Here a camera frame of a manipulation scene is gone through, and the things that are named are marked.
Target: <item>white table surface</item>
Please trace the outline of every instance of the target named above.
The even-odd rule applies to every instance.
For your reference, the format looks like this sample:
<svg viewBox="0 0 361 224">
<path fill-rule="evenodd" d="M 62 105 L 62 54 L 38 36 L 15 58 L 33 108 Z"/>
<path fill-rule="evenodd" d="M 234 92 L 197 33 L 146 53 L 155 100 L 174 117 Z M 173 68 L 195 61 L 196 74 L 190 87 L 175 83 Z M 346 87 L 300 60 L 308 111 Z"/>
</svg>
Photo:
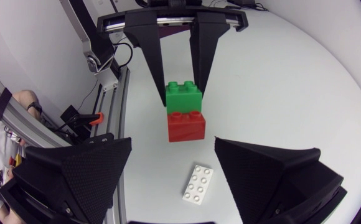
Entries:
<svg viewBox="0 0 361 224">
<path fill-rule="evenodd" d="M 140 49 L 129 65 L 124 170 L 128 220 L 241 223 L 214 152 L 214 136 L 289 149 L 318 147 L 348 191 L 326 223 L 350 223 L 361 206 L 361 90 L 303 31 L 270 12 L 247 11 L 250 26 L 218 43 L 202 102 L 201 141 L 168 142 L 166 110 Z M 189 32 L 161 40 L 166 83 L 193 80 Z M 195 164 L 214 169 L 201 205 L 182 200 Z"/>
</svg>

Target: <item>green lego brick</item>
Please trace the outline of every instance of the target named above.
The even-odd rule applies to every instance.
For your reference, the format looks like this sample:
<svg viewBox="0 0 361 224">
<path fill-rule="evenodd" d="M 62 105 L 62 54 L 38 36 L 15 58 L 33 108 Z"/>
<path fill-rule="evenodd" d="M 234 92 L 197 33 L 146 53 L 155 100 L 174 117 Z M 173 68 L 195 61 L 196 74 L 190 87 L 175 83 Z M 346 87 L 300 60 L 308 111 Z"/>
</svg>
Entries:
<svg viewBox="0 0 361 224">
<path fill-rule="evenodd" d="M 166 86 L 167 114 L 201 112 L 202 98 L 202 92 L 192 81 L 185 81 L 184 85 L 169 82 Z"/>
</svg>

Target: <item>stacked lego bricks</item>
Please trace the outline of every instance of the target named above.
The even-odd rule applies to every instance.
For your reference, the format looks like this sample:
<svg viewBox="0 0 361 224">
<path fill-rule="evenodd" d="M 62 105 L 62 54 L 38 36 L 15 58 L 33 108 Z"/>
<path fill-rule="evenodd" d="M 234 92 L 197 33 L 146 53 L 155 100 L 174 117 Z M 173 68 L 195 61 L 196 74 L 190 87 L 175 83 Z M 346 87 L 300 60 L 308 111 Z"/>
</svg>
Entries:
<svg viewBox="0 0 361 224">
<path fill-rule="evenodd" d="M 166 86 L 168 137 L 170 142 L 204 139 L 205 120 L 201 114 L 202 92 L 192 81 Z"/>
</svg>

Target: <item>orange clip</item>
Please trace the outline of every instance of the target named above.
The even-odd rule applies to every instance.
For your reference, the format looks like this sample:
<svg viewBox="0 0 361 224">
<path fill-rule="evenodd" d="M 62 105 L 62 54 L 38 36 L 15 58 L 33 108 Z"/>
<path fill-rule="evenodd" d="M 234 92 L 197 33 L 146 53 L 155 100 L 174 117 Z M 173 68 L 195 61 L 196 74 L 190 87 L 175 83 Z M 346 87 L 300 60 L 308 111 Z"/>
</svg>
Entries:
<svg viewBox="0 0 361 224">
<path fill-rule="evenodd" d="M 93 125 L 97 125 L 97 124 L 100 124 L 100 123 L 103 122 L 103 113 L 99 112 L 97 114 L 100 115 L 100 117 L 98 119 L 94 120 L 94 121 L 89 122 L 90 125 L 93 126 Z"/>
<path fill-rule="evenodd" d="M 12 157 L 9 158 L 9 165 L 10 166 L 15 166 L 16 165 L 16 161 Z"/>
</svg>

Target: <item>black mesh fabric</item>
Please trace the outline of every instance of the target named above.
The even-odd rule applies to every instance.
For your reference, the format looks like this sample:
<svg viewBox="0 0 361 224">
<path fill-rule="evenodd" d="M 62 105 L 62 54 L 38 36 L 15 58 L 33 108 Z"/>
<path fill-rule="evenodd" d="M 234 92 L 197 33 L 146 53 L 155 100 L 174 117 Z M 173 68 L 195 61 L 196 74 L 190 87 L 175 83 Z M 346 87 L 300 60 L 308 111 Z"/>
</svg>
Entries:
<svg viewBox="0 0 361 224">
<path fill-rule="evenodd" d="M 257 223 L 282 175 L 320 157 L 320 150 L 289 150 L 217 138 L 215 152 L 244 224 Z"/>
<path fill-rule="evenodd" d="M 280 181 L 282 164 L 221 139 L 215 152 L 243 223 L 256 223 Z"/>
<path fill-rule="evenodd" d="M 103 222 L 130 152 L 131 138 L 126 138 L 63 161 L 63 176 L 90 223 Z"/>
</svg>

